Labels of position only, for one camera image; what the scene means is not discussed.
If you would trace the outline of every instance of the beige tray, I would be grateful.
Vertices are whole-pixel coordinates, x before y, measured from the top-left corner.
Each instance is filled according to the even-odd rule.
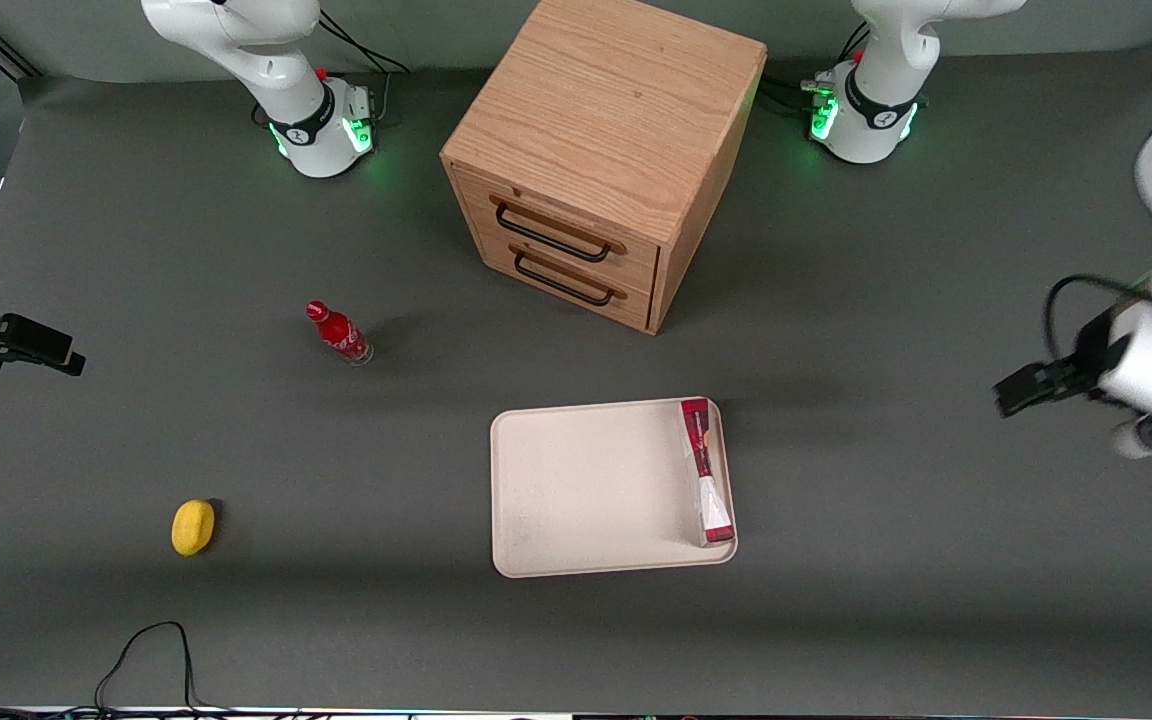
[[[700,547],[680,402],[510,410],[492,423],[492,559],[507,578],[718,564]],[[732,513],[723,424],[708,402],[710,464]]]

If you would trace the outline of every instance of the gray backdrop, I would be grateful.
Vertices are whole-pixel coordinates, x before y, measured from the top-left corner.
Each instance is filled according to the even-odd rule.
[[[772,58],[838,53],[858,17],[846,0],[652,0],[768,45]],[[362,44],[416,68],[490,68],[535,0],[323,0]],[[0,32],[58,76],[109,82],[223,78],[161,40],[138,0],[0,0]],[[1029,0],[1001,18],[938,26],[950,55],[1074,53],[1152,41],[1152,0]],[[302,48],[332,69],[366,68],[324,31]]]
[[[85,702],[174,617],[220,703],[1152,717],[1152,460],[1112,455],[1121,411],[990,396],[1041,357],[1053,281],[1152,266],[1152,47],[948,59],[878,167],[759,100],[659,338],[477,259],[435,152],[483,78],[397,78],[329,181],[238,83],[33,88],[0,313],[91,361],[0,377],[0,703]],[[371,365],[317,341],[313,296]],[[1106,302],[1071,291],[1062,336]],[[735,559],[499,577],[495,415],[691,393],[723,410]],[[225,518],[183,560],[189,497]],[[109,699],[179,682],[164,632]]]

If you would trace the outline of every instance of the black metal handle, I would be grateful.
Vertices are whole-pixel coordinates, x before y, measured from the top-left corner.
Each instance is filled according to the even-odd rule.
[[[520,250],[513,251],[513,268],[517,270],[518,274],[524,275],[526,278],[531,278],[538,283],[552,287],[554,288],[554,290],[561,291],[564,295],[570,295],[576,300],[579,300],[581,302],[588,302],[589,305],[593,306],[607,305],[608,302],[612,302],[612,297],[616,295],[616,291],[613,291],[612,288],[608,288],[607,295],[604,295],[602,297],[594,297],[591,295],[585,295],[585,293],[579,290],[573,290],[573,288],[567,287],[559,281],[554,281],[554,279],[548,279],[545,275],[535,272],[535,270],[524,268],[524,266],[522,266],[522,259],[524,258],[526,258],[524,252]]]
[[[584,250],[577,250],[575,249],[575,247],[567,245],[566,242],[559,242],[553,237],[545,236],[545,234],[540,234],[539,232],[535,232],[535,229],[525,228],[522,227],[522,225],[514,222],[513,220],[507,220],[505,218],[505,211],[507,209],[508,206],[503,202],[497,203],[497,221],[500,223],[500,227],[507,229],[508,232],[516,232],[517,234],[521,234],[522,237],[535,240],[536,242],[544,243],[544,245],[553,247],[554,250],[566,252],[570,255],[573,258],[581,258],[586,263],[602,263],[602,260],[607,259],[607,252],[612,249],[612,245],[609,245],[609,243],[604,242],[602,250],[599,250],[596,253],[585,252]]]

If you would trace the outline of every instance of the red bottle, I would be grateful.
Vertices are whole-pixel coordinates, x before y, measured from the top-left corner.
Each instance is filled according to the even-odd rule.
[[[328,310],[328,306],[317,300],[305,305],[305,314],[314,320],[323,342],[334,347],[340,357],[344,357],[346,363],[362,365],[371,361],[374,347],[362,336],[355,324],[349,323],[349,318]]]

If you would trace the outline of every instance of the wood grain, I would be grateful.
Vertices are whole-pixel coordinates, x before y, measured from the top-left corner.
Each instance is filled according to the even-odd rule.
[[[602,306],[590,305],[586,302],[573,300],[567,293],[554,290],[554,288],[545,283],[536,282],[533,279],[520,274],[515,268],[515,259],[520,252],[524,255],[525,268],[570,287],[571,290],[585,293],[585,295],[601,297],[606,291],[612,291],[612,301]],[[584,270],[574,268],[573,265],[561,260],[544,258],[544,256],[525,250],[520,243],[507,242],[488,245],[486,247],[486,252],[484,252],[483,260],[490,268],[499,270],[499,272],[516,279],[516,281],[530,285],[536,290],[547,291],[554,297],[573,302],[573,304],[583,306],[591,311],[591,313],[602,314],[605,318],[628,325],[628,327],[636,331],[645,332],[646,324],[649,324],[649,310],[650,304],[652,304],[652,296],[649,293],[637,290],[637,288],[632,287],[621,287],[599,281],[599,279],[590,276]]]
[[[755,85],[749,88],[745,100],[733,113],[732,128],[728,129],[723,145],[719,147],[708,173],[705,174],[700,191],[696,194],[691,207],[687,211],[687,218],[679,229],[677,241],[660,259],[660,273],[652,298],[652,318],[647,323],[652,334],[660,331],[664,314],[669,310],[673,296],[679,291],[682,276],[687,273],[687,266],[691,265],[691,258],[700,247],[700,237],[704,237],[705,229],[708,228],[708,220],[713,218],[714,210],[718,210],[718,202],[722,199],[727,181],[732,179],[732,167],[736,164],[740,142],[745,136],[745,122],[749,120],[750,109],[755,106],[755,92],[758,91],[756,82],[758,81],[755,76]]]
[[[444,154],[670,245],[765,54],[634,0],[543,0]]]
[[[655,334],[732,176],[765,58],[759,41],[635,0],[541,0],[444,145],[485,263],[518,276],[517,249],[617,288],[590,309]],[[500,227],[502,205],[609,253],[591,263]]]
[[[655,281],[657,247],[641,240],[602,237],[584,232],[564,222],[563,215],[552,213],[535,202],[521,199],[508,185],[488,181],[470,172],[456,174],[456,184],[462,202],[462,210],[475,228],[475,242],[479,252],[487,245],[517,243],[535,255],[547,256],[561,263],[571,264],[591,276],[622,287],[634,287],[652,295]],[[540,242],[521,236],[515,232],[500,227],[495,220],[497,206],[502,200],[508,211],[506,218],[524,227],[547,234],[573,249],[584,252],[598,252],[607,242],[611,250],[600,263],[590,263],[562,251],[550,249]]]

